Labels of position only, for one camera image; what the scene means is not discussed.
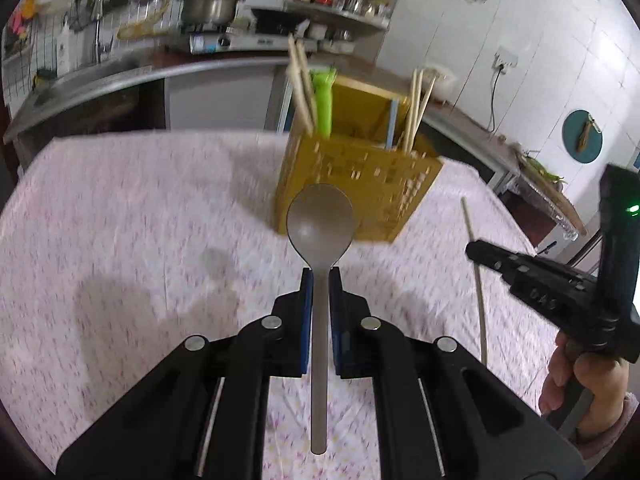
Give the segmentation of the right human hand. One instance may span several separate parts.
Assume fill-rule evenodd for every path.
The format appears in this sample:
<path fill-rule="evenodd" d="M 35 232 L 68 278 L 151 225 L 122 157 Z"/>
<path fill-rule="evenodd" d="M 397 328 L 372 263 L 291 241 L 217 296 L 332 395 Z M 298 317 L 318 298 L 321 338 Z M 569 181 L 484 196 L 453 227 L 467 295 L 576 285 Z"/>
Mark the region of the right human hand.
<path fill-rule="evenodd" d="M 593 440 L 610 430 L 620 420 L 624 411 L 629 379 L 629 363 L 623 359 L 582 353 L 572 360 L 566 353 L 570 340 L 559 332 L 555 338 L 556 349 L 548 364 L 538 401 L 541 414 L 558 410 L 564 401 L 565 386 L 574 375 L 593 394 L 589 411 L 576 427 L 582 440 Z"/>

